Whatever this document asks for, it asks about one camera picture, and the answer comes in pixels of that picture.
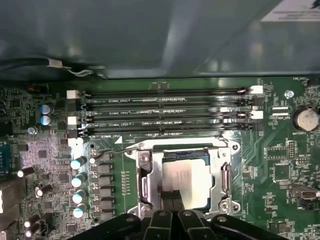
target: blue capacitor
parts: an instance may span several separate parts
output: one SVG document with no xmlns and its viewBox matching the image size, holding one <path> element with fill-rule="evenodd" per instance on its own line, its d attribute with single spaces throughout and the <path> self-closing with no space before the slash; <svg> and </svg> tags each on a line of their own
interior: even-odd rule
<svg viewBox="0 0 320 240">
<path fill-rule="evenodd" d="M 43 115 L 41 118 L 40 118 L 40 123 L 44 126 L 50 126 L 50 125 L 53 125 L 55 123 L 54 119 L 47 116 L 47 115 Z"/>
<path fill-rule="evenodd" d="M 47 114 L 53 113 L 54 108 L 53 108 L 53 106 L 51 106 L 49 104 L 43 104 L 39 107 L 39 111 L 41 114 L 47 115 Z"/>
</svg>

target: black wire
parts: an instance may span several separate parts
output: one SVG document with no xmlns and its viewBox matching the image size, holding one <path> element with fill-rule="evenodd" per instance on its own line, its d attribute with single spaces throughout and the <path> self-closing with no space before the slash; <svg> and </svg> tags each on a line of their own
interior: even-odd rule
<svg viewBox="0 0 320 240">
<path fill-rule="evenodd" d="M 16 69 L 20 67 L 48 66 L 48 65 L 49 65 L 49 60 L 47 58 L 38 58 L 38 57 L 0 60 L 0 71 L 6 71 L 6 70 Z"/>
</svg>

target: sticker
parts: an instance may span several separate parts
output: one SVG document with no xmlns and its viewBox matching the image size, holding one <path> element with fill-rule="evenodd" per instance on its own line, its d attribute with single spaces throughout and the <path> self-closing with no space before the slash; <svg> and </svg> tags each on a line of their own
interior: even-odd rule
<svg viewBox="0 0 320 240">
<path fill-rule="evenodd" d="M 262 22 L 320 22 L 320 0 L 282 0 Z"/>
</svg>

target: white connector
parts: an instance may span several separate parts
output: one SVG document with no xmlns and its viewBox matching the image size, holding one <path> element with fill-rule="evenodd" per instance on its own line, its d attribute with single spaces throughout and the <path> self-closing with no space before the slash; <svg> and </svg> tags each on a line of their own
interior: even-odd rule
<svg viewBox="0 0 320 240">
<path fill-rule="evenodd" d="M 264 86 L 262 85 L 254 85 L 250 87 L 250 94 L 263 94 Z"/>
<path fill-rule="evenodd" d="M 66 91 L 66 99 L 78 99 L 79 91 L 78 90 L 67 90 Z"/>
<path fill-rule="evenodd" d="M 251 119 L 264 119 L 264 111 L 251 111 Z"/>
<path fill-rule="evenodd" d="M 67 119 L 68 125 L 78 125 L 78 117 L 77 116 L 68 116 Z"/>
</svg>

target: green circuit board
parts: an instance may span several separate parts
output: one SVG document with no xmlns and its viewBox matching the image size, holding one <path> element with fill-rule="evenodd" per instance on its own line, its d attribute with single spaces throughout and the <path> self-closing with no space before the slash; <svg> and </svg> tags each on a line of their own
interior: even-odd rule
<svg viewBox="0 0 320 240">
<path fill-rule="evenodd" d="M 20 235 L 24 228 L 21 226 L 30 214 L 54 213 L 54 230 L 46 239 L 68 239 L 69 237 L 92 228 L 100 222 L 107 220 L 101 215 L 99 194 L 94 192 L 95 174 L 94 166 L 85 164 L 81 171 L 88 174 L 86 188 L 88 191 L 87 212 L 83 218 L 75 219 L 72 211 L 76 207 L 72 203 L 75 188 L 71 179 L 78 174 L 70 168 L 70 161 L 74 158 L 72 148 L 67 144 L 68 129 L 66 122 L 70 111 L 66 105 L 66 91 L 77 90 L 80 93 L 99 94 L 114 92 L 154 92 L 159 94 L 167 90 L 209 90 L 244 88 L 250 86 L 263 86 L 263 103 L 255 106 L 255 111 L 263 111 L 263 128 L 258 130 L 216 130 L 216 129 L 189 129 L 175 131 L 169 134 L 155 134 L 148 132 L 148 128 L 141 131 L 117 131 L 127 125 L 109 121 L 107 128 L 114 129 L 109 132 L 89 132 L 83 143 L 82 155 L 88 159 L 101 151 L 112 149 L 120 151 L 135 143 L 149 139 L 168 138 L 197 138 L 224 136 L 240 144 L 240 151 L 233 155 L 232 163 L 232 198 L 240 203 L 241 210 L 235 214 L 246 222 L 258 227 L 280 234 L 292 240 L 319 239 L 320 238 L 320 202 L 308 208 L 298 201 L 293 193 L 293 186 L 309 186 L 320 189 L 320 131 L 318 128 L 310 131 L 297 129 L 293 122 L 296 111 L 301 107 L 319 111 L 320 91 L 317 86 L 309 85 L 307 77 L 233 77 L 233 78 L 186 78 L 186 79 L 127 79 L 127 80 L 97 80 L 94 78 L 79 78 L 66 82 L 50 82 L 42 84 L 47 88 L 45 93 L 37 92 L 39 86 L 32 84 L 27 89 L 2 88 L 6 98 L 6 116 L 0 118 L 13 121 L 13 135 L 1 138 L 0 151 L 7 153 L 6 144 L 11 144 L 11 168 L 5 172 L 15 173 L 21 167 L 30 165 L 39 166 L 39 171 L 27 179 L 28 197 L 21 203 Z M 288 97 L 288 91 L 294 96 Z M 13 100 L 20 104 L 12 106 Z M 112 115 L 128 115 L 131 103 L 128 98 L 114 97 L 122 100 L 123 110 L 116 110 Z M 40 123 L 39 107 L 51 103 L 55 118 L 51 126 Z M 230 111 L 249 111 L 248 106 L 236 107 Z M 108 107 L 100 111 L 109 111 Z M 192 124 L 204 124 L 194 117 Z M 37 134 L 30 136 L 27 129 L 35 126 Z M 19 151 L 18 147 L 27 144 L 27 151 Z M 124 154 L 114 154 L 108 159 L 112 174 L 112 216 L 125 213 L 137 204 L 136 162 Z M 39 184 L 54 182 L 53 192 L 43 198 L 34 197 L 34 188 Z"/>
</svg>

